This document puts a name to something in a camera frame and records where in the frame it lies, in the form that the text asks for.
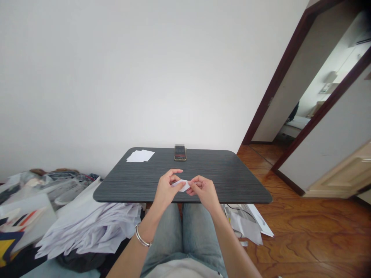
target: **leg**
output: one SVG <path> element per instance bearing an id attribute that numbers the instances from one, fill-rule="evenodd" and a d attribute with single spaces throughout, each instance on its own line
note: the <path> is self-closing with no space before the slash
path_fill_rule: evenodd
<path id="1" fill-rule="evenodd" d="M 213 220 L 202 204 L 183 205 L 183 250 L 228 277 Z"/>
<path id="2" fill-rule="evenodd" d="M 148 250 L 141 277 L 173 253 L 183 252 L 182 223 L 178 205 L 170 204 L 158 224 L 155 239 Z"/>

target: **parquet floor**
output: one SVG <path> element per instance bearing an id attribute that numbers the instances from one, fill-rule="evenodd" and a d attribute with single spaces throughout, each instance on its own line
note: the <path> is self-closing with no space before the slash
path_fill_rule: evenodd
<path id="1" fill-rule="evenodd" d="M 259 145 L 261 152 L 264 146 Z M 275 237 L 246 251 L 264 278 L 371 277 L 371 212 L 350 200 L 302 198 L 249 146 L 237 156 L 270 191 L 273 202 L 256 205 Z"/>
<path id="2" fill-rule="evenodd" d="M 270 164 L 274 165 L 277 160 L 286 152 L 293 140 L 282 135 L 277 135 L 272 144 L 250 144 L 255 152 L 264 157 Z"/>

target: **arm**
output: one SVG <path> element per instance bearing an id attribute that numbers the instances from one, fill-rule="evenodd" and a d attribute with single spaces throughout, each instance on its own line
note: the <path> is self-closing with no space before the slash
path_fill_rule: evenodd
<path id="1" fill-rule="evenodd" d="M 191 196 L 197 194 L 213 219 L 228 276 L 261 278 L 223 213 L 213 181 L 197 176 L 189 182 L 189 185 L 191 188 L 187 193 Z"/>
<path id="2" fill-rule="evenodd" d="M 178 191 L 185 185 L 185 182 L 181 182 L 177 186 L 171 187 L 172 183 L 180 180 L 180 178 L 174 174 L 181 172 L 183 172 L 183 170 L 171 169 L 160 178 L 153 204 L 138 227 L 139 235 L 145 242 L 150 243 L 153 241 L 162 214 L 173 201 Z M 121 278 L 124 273 L 125 277 L 139 277 L 147 253 L 148 247 L 143 246 L 134 234 L 111 268 L 107 278 Z"/>

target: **hand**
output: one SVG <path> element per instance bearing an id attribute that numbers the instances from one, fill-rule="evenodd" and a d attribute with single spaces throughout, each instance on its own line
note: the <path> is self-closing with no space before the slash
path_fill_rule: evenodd
<path id="1" fill-rule="evenodd" d="M 177 186 L 172 187 L 171 184 L 180 180 L 175 173 L 181 173 L 183 170 L 170 169 L 164 174 L 158 181 L 157 191 L 153 203 L 157 204 L 164 211 L 171 204 L 175 195 L 180 189 L 186 184 L 184 181 L 179 183 Z"/>
<path id="2" fill-rule="evenodd" d="M 198 195 L 201 203 L 210 212 L 220 209 L 218 195 L 216 194 L 215 186 L 212 180 L 203 176 L 194 177 L 188 182 L 191 188 L 187 189 L 190 196 Z"/>

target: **white door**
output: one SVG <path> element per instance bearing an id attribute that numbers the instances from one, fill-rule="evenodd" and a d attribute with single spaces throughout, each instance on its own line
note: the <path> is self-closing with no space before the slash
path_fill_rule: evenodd
<path id="1" fill-rule="evenodd" d="M 314 183 L 304 197 L 349 198 L 371 184 L 371 142 Z"/>

